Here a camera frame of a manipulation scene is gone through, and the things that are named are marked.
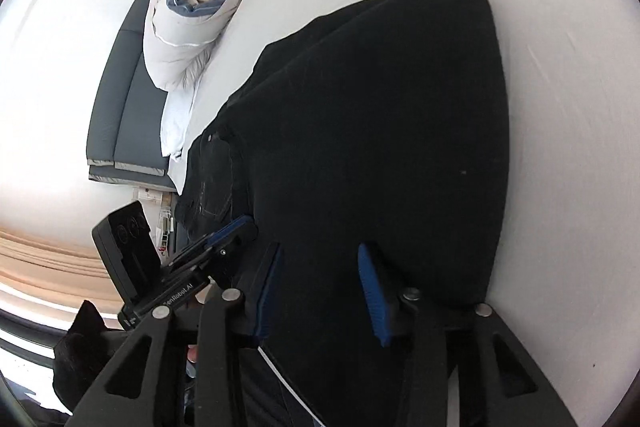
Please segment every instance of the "white bed sheet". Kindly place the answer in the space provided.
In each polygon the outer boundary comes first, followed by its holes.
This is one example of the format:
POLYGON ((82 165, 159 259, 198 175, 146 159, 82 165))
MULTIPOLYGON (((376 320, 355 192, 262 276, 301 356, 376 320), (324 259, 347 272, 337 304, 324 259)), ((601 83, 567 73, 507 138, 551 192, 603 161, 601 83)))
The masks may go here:
MULTIPOLYGON (((265 45, 357 1, 243 0, 202 78, 185 150, 265 45)), ((580 427, 600 427, 640 368, 640 4, 489 1, 511 118, 489 301, 580 427)), ((181 189, 186 154, 169 172, 181 189)))

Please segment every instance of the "screw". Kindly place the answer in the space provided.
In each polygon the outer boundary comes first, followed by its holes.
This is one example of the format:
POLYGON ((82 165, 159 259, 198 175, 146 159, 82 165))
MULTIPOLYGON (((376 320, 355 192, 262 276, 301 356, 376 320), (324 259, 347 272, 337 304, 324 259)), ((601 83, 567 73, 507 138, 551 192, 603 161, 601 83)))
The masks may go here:
POLYGON ((476 315, 479 315, 480 317, 488 317, 493 312, 494 310, 491 308, 491 306, 489 306, 489 304, 485 304, 484 302, 481 302, 480 304, 478 304, 478 306, 476 306, 476 315))
POLYGON ((151 312, 155 319, 165 319, 169 316, 169 313, 171 313, 169 306, 158 306, 151 312))
POLYGON ((420 297, 422 297, 420 290, 418 288, 405 288, 402 291, 402 297, 407 299, 409 302, 419 301, 420 297))
POLYGON ((228 288, 222 292, 223 301, 233 302, 241 298, 242 292, 238 288, 228 288))

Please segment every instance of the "black blanket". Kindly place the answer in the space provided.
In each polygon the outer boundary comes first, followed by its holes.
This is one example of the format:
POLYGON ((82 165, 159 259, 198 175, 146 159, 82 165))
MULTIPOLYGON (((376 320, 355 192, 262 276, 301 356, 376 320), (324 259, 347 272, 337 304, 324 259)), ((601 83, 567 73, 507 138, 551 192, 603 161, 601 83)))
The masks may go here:
POLYGON ((373 336, 356 252, 482 301, 502 226, 506 88, 487 0, 365 0, 265 48, 191 147, 192 235, 249 213, 284 245, 264 349, 327 427, 393 426, 406 347, 373 336))

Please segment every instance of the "blue gripper pad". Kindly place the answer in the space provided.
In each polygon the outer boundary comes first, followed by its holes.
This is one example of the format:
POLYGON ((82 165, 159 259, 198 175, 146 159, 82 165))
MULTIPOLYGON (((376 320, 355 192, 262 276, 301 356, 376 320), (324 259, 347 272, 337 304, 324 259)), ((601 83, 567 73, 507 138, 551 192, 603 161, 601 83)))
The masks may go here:
POLYGON ((282 247, 277 243, 272 243, 269 248, 275 249, 275 252, 273 253, 273 259, 269 266, 267 276, 264 279, 264 285, 262 286, 262 291, 260 292, 260 297, 256 304, 257 310, 255 315, 254 336, 258 341, 262 341, 269 336, 271 319, 273 317, 274 308, 276 307, 275 287, 278 283, 278 275, 282 265, 282 247))
POLYGON ((376 266, 374 254, 366 244, 358 248, 358 273, 367 301, 369 317, 374 335, 380 340, 382 347, 391 344, 393 338, 392 321, 398 313, 398 300, 389 295, 389 288, 385 288, 387 281, 380 266, 376 266))

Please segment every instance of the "beige curtain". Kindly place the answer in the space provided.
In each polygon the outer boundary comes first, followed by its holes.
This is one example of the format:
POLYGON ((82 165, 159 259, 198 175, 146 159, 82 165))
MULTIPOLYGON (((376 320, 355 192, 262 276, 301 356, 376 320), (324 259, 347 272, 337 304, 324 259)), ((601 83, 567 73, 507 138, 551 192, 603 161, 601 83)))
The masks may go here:
POLYGON ((83 300, 109 327, 122 300, 94 249, 53 246, 0 229, 0 307, 41 323, 68 327, 83 300))

